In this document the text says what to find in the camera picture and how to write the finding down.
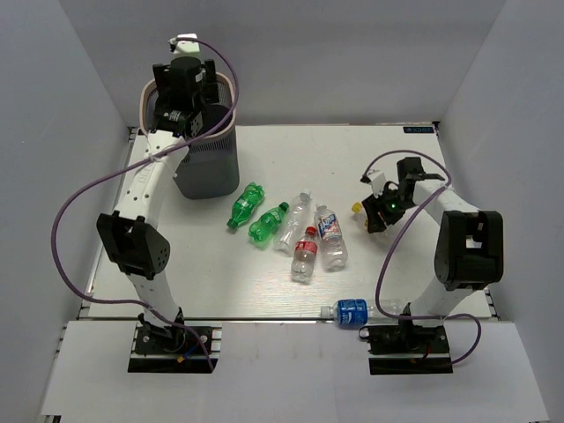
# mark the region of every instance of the white bottle cap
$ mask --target white bottle cap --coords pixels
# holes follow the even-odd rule
[[[311,200],[311,191],[307,188],[304,188],[300,193],[300,199],[302,201]]]
[[[331,307],[330,306],[322,306],[321,307],[321,318],[322,319],[332,319],[333,316],[331,315]]]

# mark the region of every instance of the bottle cap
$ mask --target bottle cap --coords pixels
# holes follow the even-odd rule
[[[331,307],[330,306],[322,306],[321,307],[321,318],[322,319],[331,319]]]
[[[352,205],[352,211],[355,213],[360,213],[362,211],[362,204],[361,203],[355,203]]]
[[[300,193],[301,201],[308,201],[311,200],[311,191],[307,188],[304,188]]]

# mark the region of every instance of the purple cable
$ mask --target purple cable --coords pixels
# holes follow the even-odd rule
[[[404,227],[401,228],[401,230],[397,234],[396,238],[394,238],[394,241],[392,242],[390,249],[388,250],[388,254],[384,258],[382,268],[380,269],[380,275],[378,276],[378,282],[376,283],[376,292],[375,292],[376,308],[378,308],[378,311],[380,313],[382,313],[383,315],[385,315],[386,317],[389,317],[391,319],[397,319],[397,320],[437,320],[437,319],[442,319],[441,316],[437,316],[437,315],[392,315],[391,313],[388,313],[386,310],[384,310],[382,305],[380,304],[380,293],[382,291],[382,284],[383,284],[383,280],[384,280],[384,275],[386,274],[386,270],[388,269],[388,266],[390,265],[391,257],[394,254],[394,251],[396,251],[397,245],[399,244],[401,239],[404,237],[405,232],[407,231],[409,226],[413,223],[415,218],[417,218],[417,216],[421,212],[423,212],[423,210],[425,210],[425,207],[427,207],[440,194],[442,194],[445,190],[447,190],[447,188],[452,183],[452,176],[445,166],[443,166],[437,160],[433,159],[431,156],[428,156],[427,154],[425,154],[423,152],[417,152],[415,150],[393,150],[391,152],[385,152],[384,154],[380,154],[378,157],[376,157],[374,160],[372,160],[370,162],[370,164],[367,166],[367,170],[364,171],[363,176],[367,175],[368,171],[374,165],[374,163],[376,163],[376,161],[380,160],[383,157],[389,156],[391,154],[397,154],[397,153],[417,154],[421,157],[424,157],[427,160],[430,160],[436,166],[438,166],[442,170],[442,172],[444,172],[445,175],[447,175],[447,182],[445,183],[444,186],[440,187],[433,194],[431,194],[429,196],[429,198],[427,200],[425,200],[423,203],[421,203],[421,205],[417,209],[415,209],[415,211],[409,217],[409,219],[405,221]],[[466,359],[470,354],[472,354],[474,352],[474,350],[476,349],[476,347],[478,346],[479,340],[482,337],[482,325],[480,324],[479,319],[476,316],[470,315],[468,313],[459,313],[457,315],[450,315],[450,316],[446,317],[446,319],[449,319],[449,320],[450,319],[460,319],[460,318],[472,319],[476,323],[476,325],[478,326],[478,332],[476,334],[476,340],[474,341],[474,343],[472,344],[470,349],[466,353],[464,353],[462,356],[458,357],[455,360],[452,360],[450,362],[451,365],[459,363],[460,361]]]
[[[235,91],[234,99],[233,99],[233,104],[231,105],[231,108],[229,108],[229,111],[227,112],[227,114],[213,128],[211,128],[210,130],[208,130],[207,132],[205,132],[202,135],[199,135],[197,137],[189,139],[188,141],[185,141],[184,143],[180,143],[180,144],[178,144],[178,145],[176,145],[172,148],[168,148],[168,149],[166,149],[162,152],[154,154],[153,155],[154,158],[160,158],[160,157],[163,157],[163,156],[169,154],[170,152],[175,152],[177,150],[180,150],[181,148],[188,147],[192,143],[195,143],[196,141],[199,141],[199,140],[211,135],[212,133],[214,133],[216,130],[221,128],[221,126],[226,122],[227,119],[229,119],[231,117],[231,115],[235,111],[235,107],[237,106],[237,102],[239,101],[239,79],[237,78],[237,74],[235,73],[235,70],[234,70],[234,67],[232,66],[232,64],[230,64],[230,62],[220,52],[218,52],[217,49],[215,49],[212,45],[208,44],[207,42],[201,41],[201,40],[198,40],[198,39],[195,39],[195,38],[177,37],[176,40],[177,41],[191,41],[191,42],[197,42],[198,44],[203,44],[207,48],[211,49],[216,55],[219,56],[219,58],[226,64],[227,68],[229,69],[229,71],[231,72],[231,74],[233,76],[234,91]],[[89,297],[88,295],[82,293],[78,288],[76,288],[72,284],[68,275],[64,271],[63,265],[61,264],[61,257],[59,256],[59,250],[58,250],[58,247],[57,247],[57,233],[58,233],[58,230],[59,230],[59,225],[61,223],[61,219],[63,218],[64,213],[69,208],[69,206],[72,204],[72,202],[74,200],[76,200],[78,197],[80,197],[82,194],[87,192],[90,188],[93,188],[97,185],[100,185],[103,182],[109,181],[110,179],[116,178],[116,176],[120,176],[121,174],[125,174],[125,173],[129,172],[130,170],[133,170],[133,169],[136,169],[138,167],[147,165],[151,162],[152,162],[151,158],[143,159],[143,160],[140,160],[137,163],[133,163],[132,165],[129,165],[129,166],[127,166],[127,167],[125,167],[121,170],[116,170],[115,172],[112,172],[111,174],[107,174],[106,176],[102,176],[101,178],[99,178],[95,181],[92,181],[92,182],[88,183],[87,185],[85,185],[84,187],[82,187],[81,189],[79,189],[77,192],[72,194],[67,199],[67,201],[64,202],[64,204],[61,206],[61,209],[56,214],[55,220],[53,222],[53,226],[51,227],[51,254],[53,255],[53,261],[55,262],[56,269],[58,270],[59,275],[61,275],[61,278],[63,279],[64,284],[67,285],[67,287],[75,295],[77,295],[79,298],[81,298],[82,300],[94,302],[94,303],[97,303],[97,304],[135,304],[135,305],[141,306],[143,308],[146,308],[151,313],[153,313],[158,319],[160,319],[162,322],[164,322],[164,323],[166,323],[170,326],[174,326],[176,328],[180,328],[180,329],[187,330],[188,332],[190,332],[192,335],[194,335],[197,342],[202,347],[202,350],[204,351],[205,358],[208,361],[208,365],[210,366],[211,371],[213,371],[213,363],[212,363],[212,359],[210,359],[210,354],[208,353],[207,348],[205,347],[204,343],[200,340],[200,337],[195,330],[193,330],[192,328],[190,328],[189,326],[186,326],[184,324],[172,322],[172,321],[166,319],[165,316],[163,316],[161,313],[159,313],[158,311],[153,309],[150,304],[147,304],[146,302],[143,302],[143,301],[140,301],[140,300],[101,300],[101,299],[98,299],[98,298]]]

